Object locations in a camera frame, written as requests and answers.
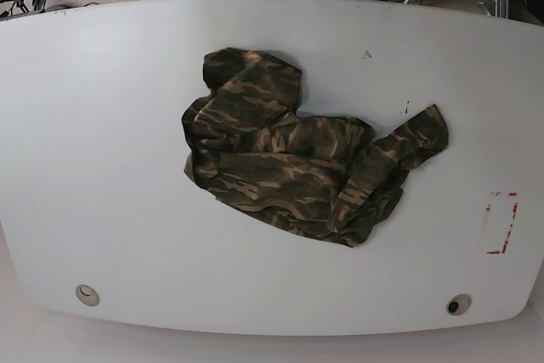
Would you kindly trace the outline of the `red tape rectangle marking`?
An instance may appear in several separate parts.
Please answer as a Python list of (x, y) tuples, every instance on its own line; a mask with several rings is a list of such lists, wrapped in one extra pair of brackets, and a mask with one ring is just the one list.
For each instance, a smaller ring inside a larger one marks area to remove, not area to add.
[(503, 254), (507, 249), (519, 206), (514, 192), (492, 192), (484, 211), (480, 246), (486, 254)]

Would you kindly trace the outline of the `camouflage T-shirt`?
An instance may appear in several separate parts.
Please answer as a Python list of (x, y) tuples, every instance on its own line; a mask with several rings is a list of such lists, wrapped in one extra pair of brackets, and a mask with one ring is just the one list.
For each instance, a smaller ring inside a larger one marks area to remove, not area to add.
[(212, 52), (202, 75), (209, 93), (181, 118), (185, 174), (294, 235), (361, 245), (390, 217), (409, 173), (449, 144), (436, 105), (383, 138), (356, 117), (299, 116), (302, 72), (263, 51)]

